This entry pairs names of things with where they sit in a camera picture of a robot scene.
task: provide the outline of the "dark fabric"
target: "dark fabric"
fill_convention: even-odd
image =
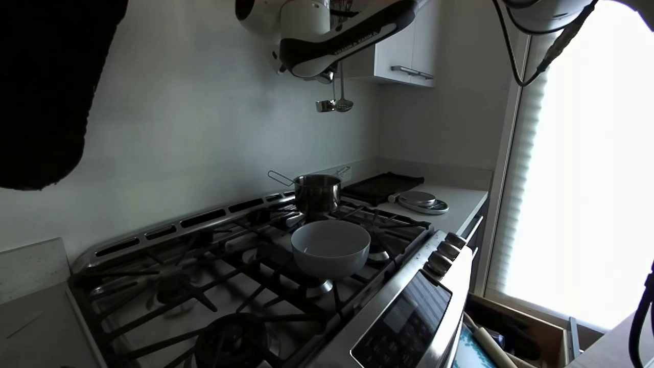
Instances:
[[[46,188],[77,165],[125,11],[127,0],[0,3],[0,187]]]

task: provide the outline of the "pot handle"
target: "pot handle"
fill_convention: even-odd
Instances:
[[[282,184],[282,187],[295,187],[295,180],[277,172],[277,169],[267,169],[267,177]]]

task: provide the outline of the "backsplash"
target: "backsplash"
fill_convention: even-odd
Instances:
[[[383,110],[378,156],[490,177],[513,83],[504,32],[492,3],[440,11],[434,89],[383,89],[392,108]]]
[[[375,86],[317,114],[331,86],[279,76],[229,0],[134,0],[90,112],[81,164],[44,193],[0,190],[0,250],[62,237],[70,258],[143,224],[375,156]]]

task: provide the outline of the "stainless steel stove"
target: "stainless steel stove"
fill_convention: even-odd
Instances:
[[[341,200],[334,217],[372,236],[366,265],[345,281],[296,268],[290,233],[303,215],[277,194],[101,244],[73,264],[70,290],[115,368],[380,367],[371,347],[412,334],[410,322],[421,332],[400,346],[410,365],[436,339],[452,349],[472,252],[449,241],[436,254],[445,236],[430,222],[365,205]],[[418,313],[421,303],[431,313]]]

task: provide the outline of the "stove knob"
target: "stove knob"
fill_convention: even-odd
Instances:
[[[459,255],[459,247],[453,247],[452,244],[445,244],[445,241],[444,241],[444,244],[436,250],[436,254],[440,254],[440,255],[448,258],[449,261],[453,261],[457,255]]]
[[[449,268],[452,268],[452,261],[448,258],[444,258],[442,254],[431,254],[426,264],[426,270],[437,279],[442,279]]]
[[[457,250],[466,247],[466,241],[457,233],[448,233],[445,244],[453,246]]]

